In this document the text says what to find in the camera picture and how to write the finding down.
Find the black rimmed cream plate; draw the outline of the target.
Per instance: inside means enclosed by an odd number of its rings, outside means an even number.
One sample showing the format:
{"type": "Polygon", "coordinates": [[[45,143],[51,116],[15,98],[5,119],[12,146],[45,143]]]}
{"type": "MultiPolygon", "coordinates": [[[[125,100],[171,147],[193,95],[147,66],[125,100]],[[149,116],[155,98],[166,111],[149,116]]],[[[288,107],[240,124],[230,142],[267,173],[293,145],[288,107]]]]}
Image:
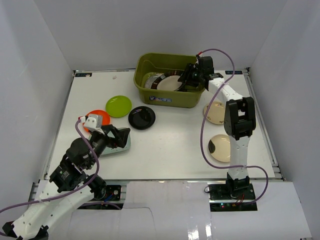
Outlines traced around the black rimmed cream plate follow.
{"type": "Polygon", "coordinates": [[[151,84],[151,89],[159,91],[177,91],[181,86],[182,82],[179,78],[182,76],[183,71],[174,70],[161,74],[151,84]]]}

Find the grey deer pattern plate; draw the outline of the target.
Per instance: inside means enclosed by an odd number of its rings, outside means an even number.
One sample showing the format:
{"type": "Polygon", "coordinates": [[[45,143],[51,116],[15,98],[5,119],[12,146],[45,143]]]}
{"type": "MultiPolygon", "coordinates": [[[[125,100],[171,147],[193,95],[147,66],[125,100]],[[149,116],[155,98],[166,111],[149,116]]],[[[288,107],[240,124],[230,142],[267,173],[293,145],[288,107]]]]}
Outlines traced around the grey deer pattern plate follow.
{"type": "Polygon", "coordinates": [[[146,82],[145,82],[145,84],[144,84],[144,88],[145,88],[145,89],[151,89],[153,83],[154,83],[159,77],[161,77],[161,76],[163,76],[163,74],[161,74],[161,73],[151,75],[151,76],[146,80],[146,82]]]}

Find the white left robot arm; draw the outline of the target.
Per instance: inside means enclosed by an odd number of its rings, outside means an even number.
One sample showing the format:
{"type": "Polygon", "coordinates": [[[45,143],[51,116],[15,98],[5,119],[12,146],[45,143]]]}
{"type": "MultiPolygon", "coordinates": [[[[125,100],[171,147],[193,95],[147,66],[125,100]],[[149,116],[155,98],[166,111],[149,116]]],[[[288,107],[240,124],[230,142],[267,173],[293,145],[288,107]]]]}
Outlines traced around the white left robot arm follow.
{"type": "Polygon", "coordinates": [[[33,201],[26,202],[28,209],[21,217],[6,222],[0,234],[16,240],[47,240],[50,232],[66,215],[87,201],[103,201],[109,187],[95,172],[85,171],[99,167],[99,157],[107,148],[124,148],[130,128],[102,126],[101,132],[91,131],[90,138],[81,135],[72,141],[48,183],[33,201]]]}

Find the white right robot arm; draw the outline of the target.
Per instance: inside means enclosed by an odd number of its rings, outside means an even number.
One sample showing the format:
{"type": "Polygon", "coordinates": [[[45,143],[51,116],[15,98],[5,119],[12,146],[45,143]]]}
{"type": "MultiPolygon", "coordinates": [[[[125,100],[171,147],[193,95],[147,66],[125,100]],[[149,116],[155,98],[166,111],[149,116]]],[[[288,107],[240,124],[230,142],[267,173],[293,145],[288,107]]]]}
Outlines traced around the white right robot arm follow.
{"type": "Polygon", "coordinates": [[[214,70],[214,61],[210,56],[196,56],[196,63],[187,64],[178,82],[178,91],[186,87],[204,87],[224,105],[223,126],[230,141],[230,167],[227,171],[226,195],[236,200],[250,185],[247,158],[248,145],[256,129],[255,101],[236,92],[222,76],[214,70]]]}

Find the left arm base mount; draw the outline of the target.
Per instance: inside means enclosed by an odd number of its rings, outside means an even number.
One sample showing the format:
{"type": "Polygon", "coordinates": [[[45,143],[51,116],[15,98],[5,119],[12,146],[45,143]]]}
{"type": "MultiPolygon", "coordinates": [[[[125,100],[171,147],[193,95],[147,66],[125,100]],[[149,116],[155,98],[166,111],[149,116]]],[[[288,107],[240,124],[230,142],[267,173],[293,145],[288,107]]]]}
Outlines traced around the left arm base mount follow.
{"type": "Polygon", "coordinates": [[[90,191],[93,193],[95,201],[119,201],[121,199],[122,186],[119,184],[109,184],[101,177],[97,176],[88,184],[90,191]]]}

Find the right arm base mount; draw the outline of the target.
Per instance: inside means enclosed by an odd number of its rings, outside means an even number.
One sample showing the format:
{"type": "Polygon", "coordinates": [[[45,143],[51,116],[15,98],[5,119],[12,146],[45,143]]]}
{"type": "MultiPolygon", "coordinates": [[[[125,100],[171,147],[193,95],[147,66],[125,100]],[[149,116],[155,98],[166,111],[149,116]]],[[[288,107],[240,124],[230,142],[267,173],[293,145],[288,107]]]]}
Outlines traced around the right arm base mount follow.
{"type": "Polygon", "coordinates": [[[227,188],[226,184],[209,184],[204,190],[209,197],[211,212],[255,212],[258,210],[257,203],[251,203],[256,199],[253,185],[250,183],[246,189],[234,193],[227,188]]]}

